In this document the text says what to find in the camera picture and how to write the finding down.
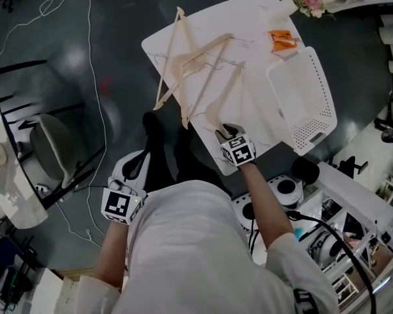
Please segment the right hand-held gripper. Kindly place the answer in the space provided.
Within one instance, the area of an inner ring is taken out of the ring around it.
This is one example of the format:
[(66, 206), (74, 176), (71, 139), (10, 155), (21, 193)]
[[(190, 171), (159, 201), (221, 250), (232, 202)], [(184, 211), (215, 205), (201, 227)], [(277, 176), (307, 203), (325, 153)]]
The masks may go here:
[(215, 131), (225, 159), (235, 167), (255, 163), (256, 149), (242, 126), (222, 124), (221, 130)]

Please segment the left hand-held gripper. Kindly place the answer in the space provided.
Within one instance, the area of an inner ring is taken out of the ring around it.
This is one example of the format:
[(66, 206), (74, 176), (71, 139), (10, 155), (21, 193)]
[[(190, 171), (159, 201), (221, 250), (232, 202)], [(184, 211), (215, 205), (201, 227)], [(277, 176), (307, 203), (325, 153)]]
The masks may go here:
[(121, 158), (108, 178), (102, 195), (102, 215), (113, 222), (129, 225), (144, 205), (144, 190), (151, 155), (147, 150)]

